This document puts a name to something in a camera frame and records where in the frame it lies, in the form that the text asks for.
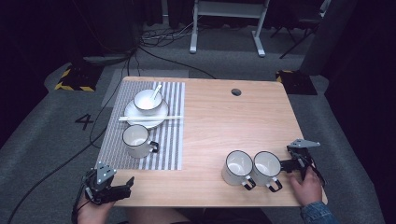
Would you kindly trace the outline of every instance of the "mug handle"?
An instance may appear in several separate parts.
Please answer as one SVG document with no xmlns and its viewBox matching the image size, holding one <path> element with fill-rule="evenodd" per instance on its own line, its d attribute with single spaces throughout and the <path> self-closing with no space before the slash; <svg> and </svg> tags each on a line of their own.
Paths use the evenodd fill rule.
<svg viewBox="0 0 396 224">
<path fill-rule="evenodd" d="M 277 185 L 277 189 L 274 189 L 274 187 L 272 187 L 270 184 L 266 184 L 269 190 L 271 190 L 272 192 L 277 192 L 278 190 L 283 188 L 282 184 L 275 176 L 272 177 L 272 179 L 275 181 L 275 183 Z"/>
<path fill-rule="evenodd" d="M 256 187 L 256 182 L 250 177 L 250 175 L 245 176 L 245 179 L 250 183 L 251 186 L 248 185 L 247 182 L 242 182 L 242 185 L 245 187 L 247 190 L 254 189 Z"/>
<path fill-rule="evenodd" d="M 158 143 L 151 141 L 148 144 L 153 147 L 151 152 L 158 153 L 158 150 L 160 150 L 160 145 Z"/>
</svg>

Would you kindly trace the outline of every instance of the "table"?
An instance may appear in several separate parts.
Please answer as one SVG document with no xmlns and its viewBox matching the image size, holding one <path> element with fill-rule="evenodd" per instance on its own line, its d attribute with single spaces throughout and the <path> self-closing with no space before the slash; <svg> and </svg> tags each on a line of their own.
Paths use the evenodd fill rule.
<svg viewBox="0 0 396 224">
<path fill-rule="evenodd" d="M 185 83 L 183 169 L 178 171 L 118 170 L 112 186 L 134 176 L 130 198 L 117 206 L 251 207 L 298 206 L 286 174 L 283 189 L 248 191 L 221 177 L 227 155 L 243 150 L 252 158 L 262 150 L 290 159 L 286 145 L 303 138 L 281 83 L 167 77 L 126 77 L 124 81 Z M 232 89 L 241 95 L 232 94 Z"/>
<path fill-rule="evenodd" d="M 198 15 L 221 16 L 259 19 L 257 30 L 252 31 L 251 33 L 259 56 L 264 57 L 265 51 L 262 47 L 262 42 L 260 41 L 260 32 L 262 31 L 262 24 L 264 22 L 269 2 L 270 0 L 265 1 L 264 4 L 244 4 L 195 0 L 190 53 L 196 53 L 197 51 Z"/>
</svg>

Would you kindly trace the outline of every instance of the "white plate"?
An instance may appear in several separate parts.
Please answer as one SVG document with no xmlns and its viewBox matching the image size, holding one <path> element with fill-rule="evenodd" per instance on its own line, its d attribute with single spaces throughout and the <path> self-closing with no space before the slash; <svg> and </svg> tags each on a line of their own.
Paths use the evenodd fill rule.
<svg viewBox="0 0 396 224">
<path fill-rule="evenodd" d="M 125 107 L 124 116 L 125 117 L 165 117 L 168 116 L 168 104 L 163 101 L 161 108 L 158 110 L 156 114 L 153 115 L 144 115 L 139 110 L 137 110 L 134 105 L 134 101 L 129 102 L 129 104 Z M 127 122 L 131 125 L 140 124 L 145 126 L 147 129 L 153 129 L 158 125 L 162 124 L 165 119 L 157 119 L 157 120 L 142 120 L 142 121 L 132 121 L 128 120 Z"/>
</svg>

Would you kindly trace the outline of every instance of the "hand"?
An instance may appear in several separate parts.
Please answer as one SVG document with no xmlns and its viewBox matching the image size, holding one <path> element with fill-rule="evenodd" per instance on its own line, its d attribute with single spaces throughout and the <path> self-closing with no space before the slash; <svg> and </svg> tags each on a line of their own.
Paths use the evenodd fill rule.
<svg viewBox="0 0 396 224">
<path fill-rule="evenodd" d="M 114 203 L 96 205 L 83 197 L 78 203 L 78 224 L 105 224 Z"/>
<path fill-rule="evenodd" d="M 289 180 L 291 187 L 294 189 L 294 195 L 302 206 L 322 201 L 321 183 L 317 174 L 312 170 L 312 167 L 309 166 L 306 169 L 303 183 L 300 184 L 293 174 L 290 175 Z"/>
</svg>

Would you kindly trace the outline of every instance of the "sleeve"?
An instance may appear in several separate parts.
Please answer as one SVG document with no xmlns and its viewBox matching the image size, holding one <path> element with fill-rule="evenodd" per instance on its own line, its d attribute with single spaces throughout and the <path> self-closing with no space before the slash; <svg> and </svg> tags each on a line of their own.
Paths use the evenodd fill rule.
<svg viewBox="0 0 396 224">
<path fill-rule="evenodd" d="M 339 223 L 329 208 L 323 202 L 311 203 L 301 210 L 301 217 L 307 224 Z"/>
</svg>

